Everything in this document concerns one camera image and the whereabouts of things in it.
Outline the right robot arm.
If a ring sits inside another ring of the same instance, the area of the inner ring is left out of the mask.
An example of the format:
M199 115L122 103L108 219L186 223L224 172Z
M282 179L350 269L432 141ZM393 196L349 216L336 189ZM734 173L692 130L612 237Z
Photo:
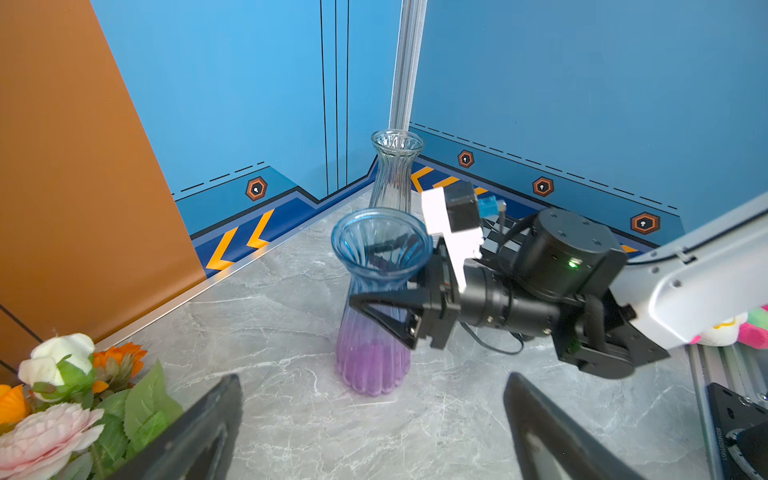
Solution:
M415 288L349 301L408 348L442 349L463 323L549 337L562 362L621 379L680 346L767 341L749 322L767 303L765 196L636 259L608 227L558 208L482 252L481 220L500 207L465 182L423 192L421 208L438 242Z

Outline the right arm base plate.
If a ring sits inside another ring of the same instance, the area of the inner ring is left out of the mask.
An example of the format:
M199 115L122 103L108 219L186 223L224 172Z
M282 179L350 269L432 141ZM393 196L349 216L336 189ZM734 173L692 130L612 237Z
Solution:
M718 384L706 387L724 479L767 479L767 410Z

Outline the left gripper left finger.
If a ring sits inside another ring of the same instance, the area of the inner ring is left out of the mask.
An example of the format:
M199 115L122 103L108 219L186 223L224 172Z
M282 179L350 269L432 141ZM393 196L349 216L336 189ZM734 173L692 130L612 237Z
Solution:
M224 480L232 464L242 414L240 379L236 374L226 375L111 477Z

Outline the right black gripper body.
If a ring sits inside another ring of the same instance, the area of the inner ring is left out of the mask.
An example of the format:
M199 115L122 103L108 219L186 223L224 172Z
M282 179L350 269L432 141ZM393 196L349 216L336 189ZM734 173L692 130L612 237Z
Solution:
M460 314L460 294L444 238L440 238L424 268L412 279L416 306L410 309L408 327L415 350L419 341L443 350Z

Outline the blue purple glass vase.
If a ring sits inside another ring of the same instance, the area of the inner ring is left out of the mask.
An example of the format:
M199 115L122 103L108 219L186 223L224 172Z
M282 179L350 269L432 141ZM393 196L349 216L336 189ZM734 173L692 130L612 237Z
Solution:
M407 331L408 310L391 296L425 267L432 238L416 217L367 208L343 217L331 235L351 275L336 342L336 371L354 391L376 397L403 383L411 350L393 334Z

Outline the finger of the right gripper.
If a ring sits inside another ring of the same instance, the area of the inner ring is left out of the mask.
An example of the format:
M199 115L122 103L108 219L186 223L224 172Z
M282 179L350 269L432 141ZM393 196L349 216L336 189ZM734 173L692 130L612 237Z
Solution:
M406 348L416 348L423 313L422 289L359 293L349 298L349 306Z
M418 270L432 256L433 241L400 236L365 248L366 262L378 270Z

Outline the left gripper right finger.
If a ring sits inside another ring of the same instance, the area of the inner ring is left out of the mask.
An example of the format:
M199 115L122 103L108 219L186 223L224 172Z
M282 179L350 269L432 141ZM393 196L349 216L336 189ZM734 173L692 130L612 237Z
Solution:
M524 479L639 479L520 373L507 380L503 402Z

